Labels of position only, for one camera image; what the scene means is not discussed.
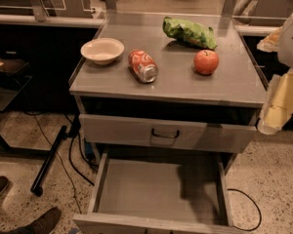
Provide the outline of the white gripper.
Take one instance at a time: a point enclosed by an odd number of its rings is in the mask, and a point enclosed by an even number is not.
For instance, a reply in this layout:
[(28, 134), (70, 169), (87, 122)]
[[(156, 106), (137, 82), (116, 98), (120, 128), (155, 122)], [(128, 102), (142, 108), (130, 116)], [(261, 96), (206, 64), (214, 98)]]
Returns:
[(265, 135), (280, 131), (293, 115), (293, 14), (284, 25), (257, 44), (262, 52), (277, 52), (281, 63), (292, 67), (282, 76), (274, 75), (269, 83), (266, 101), (257, 129)]

